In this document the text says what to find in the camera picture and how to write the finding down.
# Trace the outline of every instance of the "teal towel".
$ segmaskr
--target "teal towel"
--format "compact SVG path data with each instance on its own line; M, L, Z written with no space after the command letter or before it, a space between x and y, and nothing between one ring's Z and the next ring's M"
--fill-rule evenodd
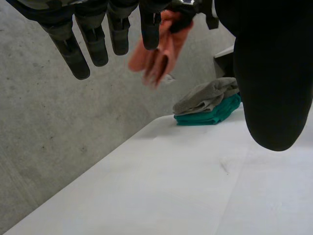
M181 116L174 115L179 126L199 126L215 125L224 121L230 114L236 110L241 102L238 94L224 99L211 112L201 112L196 114L186 114Z

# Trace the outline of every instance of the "stack of towels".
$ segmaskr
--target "stack of towels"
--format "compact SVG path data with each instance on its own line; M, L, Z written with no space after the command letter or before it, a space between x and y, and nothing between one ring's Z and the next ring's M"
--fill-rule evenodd
M177 125L215 125L224 121L241 102L234 77L222 77L196 86L173 106Z

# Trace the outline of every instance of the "folded towel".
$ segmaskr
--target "folded towel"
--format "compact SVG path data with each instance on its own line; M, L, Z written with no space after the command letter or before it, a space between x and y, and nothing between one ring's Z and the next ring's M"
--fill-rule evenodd
M224 98L239 92L234 77L221 77L212 82L200 84L173 106L175 115L210 112Z
M224 99L211 112L181 116L174 115L174 118L177 120L177 125L179 126L215 125L228 118L230 114L239 107L240 102L240 96L235 94Z
M170 28L180 21L181 13L166 10L161 13L161 17L160 40L157 49L146 50L141 39L128 63L131 71L145 70L144 83L146 85L152 83L155 87L160 84L166 74L174 69L178 55L193 26L191 22L186 28L172 33Z

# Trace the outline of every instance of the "black robotic finger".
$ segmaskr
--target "black robotic finger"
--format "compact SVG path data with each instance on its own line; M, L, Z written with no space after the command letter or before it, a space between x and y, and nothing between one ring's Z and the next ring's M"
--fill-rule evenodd
M41 26L50 35L73 75L80 80L88 78L90 70L73 34L73 21Z
M300 136L312 104L313 1L215 3L236 36L234 72L251 136L284 151Z
M137 8L137 0L111 0L108 5L108 22L112 48L116 55L128 52L128 31L130 22L128 17Z
M108 0L94 0L77 4L75 17L82 32L92 62L96 66L108 63L105 35L101 26L107 11Z
M147 50L154 50L158 46L161 11L170 2L171 0L140 0L139 2L141 33L143 44Z

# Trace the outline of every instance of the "orange cloth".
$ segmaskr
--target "orange cloth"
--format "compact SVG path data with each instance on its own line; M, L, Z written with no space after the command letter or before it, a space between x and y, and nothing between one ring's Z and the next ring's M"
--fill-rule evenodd
M161 13L161 17L160 40L157 49L146 50L141 39L128 63L131 71L145 70L144 84L153 84L156 88L164 76L174 69L178 55L193 26L193 22L191 22L181 31L171 33L170 27L179 22L181 13L166 10Z

